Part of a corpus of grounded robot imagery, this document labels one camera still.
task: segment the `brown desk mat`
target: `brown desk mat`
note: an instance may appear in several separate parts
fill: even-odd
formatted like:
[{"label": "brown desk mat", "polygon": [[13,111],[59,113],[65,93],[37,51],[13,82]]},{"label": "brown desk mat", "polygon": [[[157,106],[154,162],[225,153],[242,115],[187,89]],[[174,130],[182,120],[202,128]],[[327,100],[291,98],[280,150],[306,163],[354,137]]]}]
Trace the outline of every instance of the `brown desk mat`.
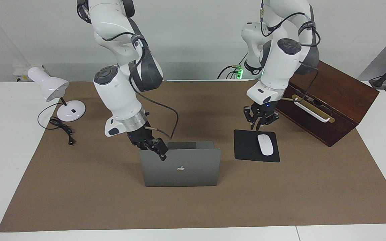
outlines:
[{"label": "brown desk mat", "polygon": [[[65,99],[87,106],[71,124],[77,143],[45,131],[0,232],[386,223],[386,180],[356,130],[328,148],[282,116],[262,128],[276,132],[280,163],[234,159],[252,84],[165,82],[147,93],[179,111],[174,141],[214,141],[222,154],[216,187],[147,188],[138,149],[125,134],[104,136],[111,113],[93,83],[71,83]],[[175,115],[140,101],[169,132]]]}]

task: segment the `black mouse pad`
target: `black mouse pad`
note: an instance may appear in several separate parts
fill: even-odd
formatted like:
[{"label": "black mouse pad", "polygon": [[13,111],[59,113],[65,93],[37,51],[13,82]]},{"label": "black mouse pad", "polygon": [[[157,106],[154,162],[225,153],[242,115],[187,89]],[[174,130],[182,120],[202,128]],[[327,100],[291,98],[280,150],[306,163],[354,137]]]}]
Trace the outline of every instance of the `black mouse pad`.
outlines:
[{"label": "black mouse pad", "polygon": [[[271,138],[274,153],[271,156],[265,156],[260,149],[257,136],[266,134]],[[233,132],[235,141],[235,158],[238,160],[260,161],[279,163],[279,151],[274,132],[257,132],[248,130],[235,130]]]}]

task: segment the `wall outlet box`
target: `wall outlet box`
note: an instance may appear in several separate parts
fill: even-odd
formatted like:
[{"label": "wall outlet box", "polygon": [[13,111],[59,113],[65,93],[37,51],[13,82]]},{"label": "wall outlet box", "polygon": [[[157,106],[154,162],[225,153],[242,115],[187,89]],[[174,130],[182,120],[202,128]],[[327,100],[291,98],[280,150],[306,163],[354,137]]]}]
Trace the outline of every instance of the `wall outlet box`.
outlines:
[{"label": "wall outlet box", "polygon": [[16,82],[34,82],[32,79],[28,77],[28,70],[32,67],[38,67],[42,70],[45,70],[43,65],[38,66],[13,66],[14,72],[13,75],[15,77]]}]

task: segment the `lamp shade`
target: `lamp shade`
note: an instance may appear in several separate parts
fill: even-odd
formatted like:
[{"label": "lamp shade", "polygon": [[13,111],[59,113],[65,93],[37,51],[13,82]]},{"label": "lamp shade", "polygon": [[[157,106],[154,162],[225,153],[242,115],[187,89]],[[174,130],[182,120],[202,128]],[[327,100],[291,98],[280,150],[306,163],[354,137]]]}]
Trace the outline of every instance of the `lamp shade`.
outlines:
[{"label": "lamp shade", "polygon": [[41,87],[41,93],[47,102],[56,98],[62,98],[69,82],[56,77],[49,76],[46,72],[38,67],[32,67],[28,71],[28,76]]}]

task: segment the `apple logo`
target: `apple logo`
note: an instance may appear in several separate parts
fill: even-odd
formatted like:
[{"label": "apple logo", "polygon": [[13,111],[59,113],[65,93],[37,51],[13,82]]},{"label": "apple logo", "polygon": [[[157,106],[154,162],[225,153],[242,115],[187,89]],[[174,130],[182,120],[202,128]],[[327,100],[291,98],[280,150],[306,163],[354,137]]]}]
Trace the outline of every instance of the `apple logo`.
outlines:
[{"label": "apple logo", "polygon": [[184,166],[181,166],[181,167],[177,168],[177,171],[178,172],[185,172],[186,169],[184,168]]}]

